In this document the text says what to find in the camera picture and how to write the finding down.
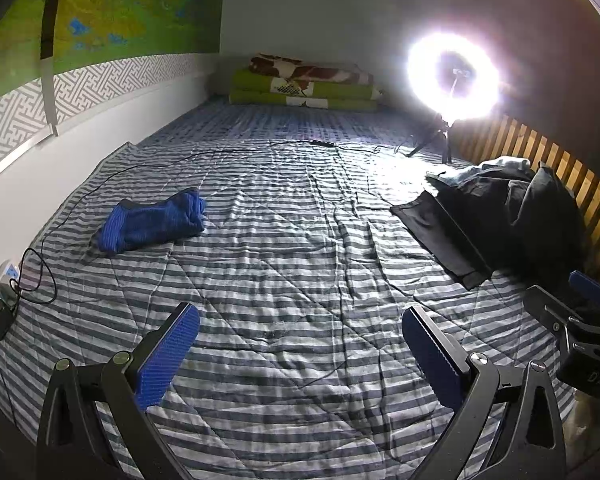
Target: striped quilt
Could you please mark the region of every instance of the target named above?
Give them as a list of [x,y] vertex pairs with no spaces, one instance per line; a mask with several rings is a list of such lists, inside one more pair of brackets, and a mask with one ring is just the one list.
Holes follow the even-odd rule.
[[[414,302],[467,351],[498,364],[540,359],[555,373],[552,336],[524,312],[521,283],[496,273],[464,290],[389,212],[419,195],[439,161],[396,152],[409,131],[385,112],[214,100],[108,156],[41,232],[66,220],[45,243],[58,299],[23,301],[0,345],[20,429],[35,439],[59,358],[93,364],[132,350],[181,301],[198,307],[200,335],[148,413],[197,479],[407,479],[452,415],[402,338]],[[303,139],[339,148],[287,142]],[[81,196],[136,164],[153,167],[114,177],[67,219]],[[123,198],[156,202],[192,186],[207,203],[201,236],[112,258],[97,249]],[[37,270],[26,265],[26,285]],[[48,275],[42,290],[48,298]],[[573,392],[554,386],[565,416]],[[11,416],[1,379],[0,406]],[[99,410],[122,467],[139,477]],[[467,474],[501,414],[491,414]]]

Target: silver bolt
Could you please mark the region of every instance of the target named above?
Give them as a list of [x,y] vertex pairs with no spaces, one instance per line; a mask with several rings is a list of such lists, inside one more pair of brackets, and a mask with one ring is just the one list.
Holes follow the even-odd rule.
[[129,359],[131,359],[129,352],[118,352],[113,356],[113,362],[115,362],[117,365],[128,363]]
[[541,362],[538,362],[538,361],[531,361],[531,367],[536,372],[544,372],[546,370],[546,366],[544,366],[544,363],[541,363]]
[[56,370],[58,370],[59,372],[62,372],[64,370],[66,370],[70,365],[71,365],[71,361],[69,361],[69,359],[60,359],[56,363]]
[[471,354],[471,361],[480,366],[484,366],[489,362],[485,354]]

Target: wooden bed rail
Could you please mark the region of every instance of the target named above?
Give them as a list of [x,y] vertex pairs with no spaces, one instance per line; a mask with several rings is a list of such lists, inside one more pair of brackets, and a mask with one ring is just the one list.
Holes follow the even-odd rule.
[[576,197],[590,241],[587,272],[600,280],[600,179],[571,153],[547,137],[506,115],[456,123],[450,140],[453,152],[474,164],[501,155],[521,156],[538,169],[550,166]]

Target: light blue garment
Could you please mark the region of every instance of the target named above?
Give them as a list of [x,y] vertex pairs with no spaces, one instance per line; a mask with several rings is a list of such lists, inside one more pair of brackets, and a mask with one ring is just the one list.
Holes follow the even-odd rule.
[[491,168],[512,168],[514,170],[528,171],[531,169],[531,162],[528,158],[517,158],[516,156],[501,156],[495,160],[485,160],[478,166],[469,166],[464,170],[455,170],[450,166],[441,164],[432,171],[427,171],[427,176],[438,179],[448,186],[460,186],[463,182],[469,180],[472,176],[484,170]]

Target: green wall mural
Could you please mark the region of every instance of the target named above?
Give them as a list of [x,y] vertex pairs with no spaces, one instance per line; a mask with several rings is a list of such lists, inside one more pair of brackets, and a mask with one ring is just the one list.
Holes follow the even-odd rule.
[[16,0],[0,20],[0,96],[40,77],[45,0]]
[[222,0],[60,0],[56,73],[152,54],[218,52]]

